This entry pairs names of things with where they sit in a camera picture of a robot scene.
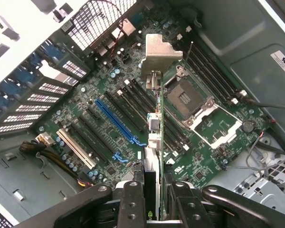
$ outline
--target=black pcie slot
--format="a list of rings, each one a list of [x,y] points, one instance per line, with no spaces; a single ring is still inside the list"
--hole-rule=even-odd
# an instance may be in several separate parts
[[[181,43],[184,47],[186,46],[186,43],[184,41],[181,41]],[[224,95],[224,97],[227,100],[230,100],[232,97],[232,94],[230,94],[226,90],[226,88],[221,84],[221,82],[218,80],[218,78],[216,78],[216,76],[211,73],[211,71],[208,69],[208,67],[202,63],[202,61],[198,57],[197,53],[195,53],[194,51],[191,51],[190,57],[193,59],[194,63],[197,65],[199,70],[202,71],[204,73],[204,75],[206,77],[208,77],[216,85],[217,88],[220,89],[220,91]]]
[[[95,120],[98,120],[98,115],[94,112],[94,110],[91,107],[88,107],[86,110],[87,113],[90,114],[91,117],[93,117]]]
[[[199,51],[204,59],[208,62],[208,64],[219,74],[219,76],[224,80],[224,82],[228,85],[228,87],[235,93],[238,91],[238,88],[233,84],[232,81],[225,75],[225,73],[217,66],[216,62],[214,62],[208,55],[203,54],[203,49],[195,42],[193,47]]]
[[[136,82],[135,79],[132,80],[132,85],[134,85],[136,88],[138,88],[140,90],[140,92],[138,91],[138,89],[134,89],[134,87],[131,87],[131,91],[136,94],[138,96],[138,98],[142,98],[144,97],[145,99],[141,99],[145,105],[149,106],[149,108],[152,110],[151,112],[154,112],[154,107],[155,107],[155,101],[152,100],[148,94],[146,93],[146,91],[143,90],[143,88],[141,88],[139,86],[139,84]],[[164,115],[164,126],[174,135],[173,138],[178,138],[178,141],[184,141],[187,142],[187,138],[185,135],[183,135],[177,127],[175,127],[175,125],[173,126],[171,124],[171,120],[167,117],[167,115]]]
[[[100,137],[96,130],[94,129],[94,127],[83,117],[80,116],[78,118],[79,121],[81,121],[86,127],[88,127],[88,129],[90,130],[89,132],[99,141],[101,142],[101,144],[104,146],[104,148],[106,148],[108,151],[110,151],[112,154],[114,154],[114,150],[105,142],[105,140]]]
[[[178,44],[180,50],[183,51],[184,54],[184,59],[187,58],[187,47],[183,48],[183,46],[181,46],[180,44]],[[218,99],[220,99],[222,102],[226,103],[227,99],[225,98],[225,96],[220,92],[220,90],[213,84],[213,82],[206,77],[206,75],[204,75],[203,73],[200,72],[200,69],[198,68],[198,66],[195,64],[195,62],[193,61],[193,58],[191,55],[189,55],[188,60],[187,60],[187,64],[194,70],[194,72],[203,80],[203,82],[209,87],[209,89],[218,97]]]
[[[81,131],[76,124],[72,123],[71,124],[71,128],[74,132],[77,133],[77,135],[79,135],[82,140],[89,146],[91,152],[93,152],[95,155],[97,155],[97,157],[99,159],[101,159],[103,162],[108,162],[108,159],[106,157],[104,157],[101,153],[98,152],[97,148],[95,148],[93,142],[85,135],[85,133],[83,131]]]
[[[136,104],[136,106],[138,106],[140,108],[140,110],[144,113],[145,116],[147,116],[147,114],[150,112],[147,108],[147,106],[144,106],[142,104],[140,104],[139,102],[137,102],[136,99],[133,99],[132,95],[130,94],[130,91],[125,87],[125,88],[122,88],[122,90],[125,92],[124,93],[124,96],[127,98],[127,100],[129,102],[132,102],[132,104]],[[169,126],[167,125],[167,123],[165,123],[164,125],[164,133],[165,133],[165,136],[164,139],[166,141],[166,143],[171,147],[173,148],[174,150],[180,152],[182,150],[182,148],[180,146],[178,146],[178,139],[177,139],[177,136],[175,136],[172,132],[172,130],[170,130]]]
[[[108,92],[105,92],[104,93],[104,96],[114,105],[114,107],[125,117],[128,118],[128,120],[133,124],[133,126],[135,126],[135,128],[139,131],[139,132],[142,132],[142,128],[139,126],[138,123],[136,123],[133,118],[127,114],[120,106],[119,104],[116,102],[116,100],[108,93]]]

